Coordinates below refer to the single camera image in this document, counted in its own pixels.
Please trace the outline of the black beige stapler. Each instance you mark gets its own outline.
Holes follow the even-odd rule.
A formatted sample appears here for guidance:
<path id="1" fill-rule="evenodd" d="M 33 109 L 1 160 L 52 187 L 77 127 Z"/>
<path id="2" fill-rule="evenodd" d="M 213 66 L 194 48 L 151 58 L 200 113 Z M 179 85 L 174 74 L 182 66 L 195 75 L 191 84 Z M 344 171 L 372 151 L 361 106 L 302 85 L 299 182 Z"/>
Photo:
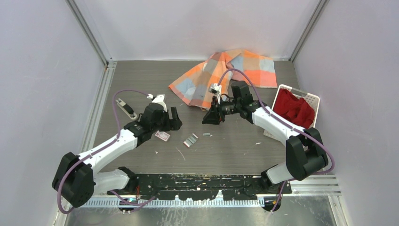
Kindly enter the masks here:
<path id="1" fill-rule="evenodd" d="M 133 108 L 126 104 L 122 99 L 118 98 L 116 101 L 117 106 L 131 119 L 136 120 L 138 115 L 135 113 Z"/>

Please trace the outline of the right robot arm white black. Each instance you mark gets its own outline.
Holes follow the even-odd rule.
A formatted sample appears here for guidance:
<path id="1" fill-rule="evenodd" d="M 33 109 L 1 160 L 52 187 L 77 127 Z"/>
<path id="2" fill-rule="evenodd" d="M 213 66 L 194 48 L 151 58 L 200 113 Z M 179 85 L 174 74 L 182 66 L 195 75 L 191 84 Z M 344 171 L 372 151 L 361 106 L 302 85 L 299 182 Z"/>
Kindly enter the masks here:
<path id="1" fill-rule="evenodd" d="M 266 193 L 275 192 L 281 182 L 301 181 L 329 164 L 317 129 L 290 123 L 262 101 L 254 100 L 244 81 L 234 82 L 231 85 L 233 96 L 225 100 L 221 98 L 221 89 L 222 86 L 216 83 L 210 86 L 211 106 L 202 124 L 218 125 L 227 115 L 238 113 L 241 118 L 272 134 L 285 147 L 286 160 L 261 173 L 261 187 Z"/>

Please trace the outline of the staple box tray with staples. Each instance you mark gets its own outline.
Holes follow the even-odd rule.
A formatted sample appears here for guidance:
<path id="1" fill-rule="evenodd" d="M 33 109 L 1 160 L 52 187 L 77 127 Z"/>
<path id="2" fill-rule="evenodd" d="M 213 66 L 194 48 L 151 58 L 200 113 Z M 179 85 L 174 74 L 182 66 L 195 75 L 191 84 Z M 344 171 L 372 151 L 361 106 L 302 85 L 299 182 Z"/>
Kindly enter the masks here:
<path id="1" fill-rule="evenodd" d="M 198 141 L 199 137 L 197 135 L 195 135 L 194 133 L 192 133 L 187 139 L 185 139 L 183 141 L 183 144 L 190 148 L 194 143 L 196 143 Z"/>

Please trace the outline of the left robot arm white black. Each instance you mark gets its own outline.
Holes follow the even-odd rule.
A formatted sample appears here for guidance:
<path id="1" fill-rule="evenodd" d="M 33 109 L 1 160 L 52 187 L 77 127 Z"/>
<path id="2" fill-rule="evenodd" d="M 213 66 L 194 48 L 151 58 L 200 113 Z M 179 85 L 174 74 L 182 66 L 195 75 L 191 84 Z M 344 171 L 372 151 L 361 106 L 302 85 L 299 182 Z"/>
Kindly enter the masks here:
<path id="1" fill-rule="evenodd" d="M 134 172 L 127 167 L 110 172 L 101 172 L 101 169 L 150 140 L 157 131 L 179 130 L 182 124 L 176 107 L 167 110 L 161 104 L 150 103 L 138 120 L 126 124 L 106 142 L 79 155 L 65 154 L 52 182 L 58 199 L 64 198 L 72 207 L 78 208 L 93 195 L 111 191 L 134 193 L 138 187 Z"/>

